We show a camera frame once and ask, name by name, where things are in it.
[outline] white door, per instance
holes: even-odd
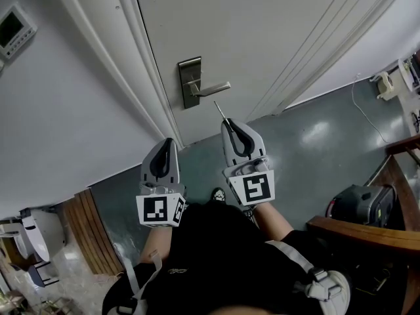
[[[376,0],[138,0],[183,143],[220,131],[216,100],[241,121],[269,114],[313,74]],[[177,63],[201,56],[201,89],[232,88],[184,109]]]

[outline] door handle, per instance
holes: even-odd
[[[230,89],[230,83],[221,83],[200,90],[201,87],[201,57],[191,58],[178,63],[184,107],[191,108],[200,104],[201,97]]]

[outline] door frame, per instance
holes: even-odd
[[[167,99],[158,66],[153,56],[147,31],[137,0],[62,0],[77,27],[118,82],[121,90],[128,96],[135,108],[147,120],[160,138],[173,137],[180,148],[184,147]],[[302,83],[290,88],[277,89],[271,96],[280,93],[279,105],[270,108],[266,101],[247,118],[249,121],[270,113],[280,113],[301,95],[313,82],[321,77],[342,55],[344,55],[361,36],[386,11],[394,0],[377,0],[351,33],[339,44]],[[121,42],[120,33],[124,34]],[[124,52],[135,53],[136,57],[127,64]],[[134,78],[133,73],[141,75]]]

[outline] wall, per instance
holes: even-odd
[[[0,0],[0,14],[13,1],[39,28],[0,74],[0,218],[63,201],[157,142],[59,0]]]
[[[395,0],[385,13],[328,71],[290,106],[380,72],[420,47],[420,0]]]

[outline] shoe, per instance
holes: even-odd
[[[215,188],[211,193],[211,199],[213,201],[226,201],[226,195],[224,194],[224,190],[222,188]]]

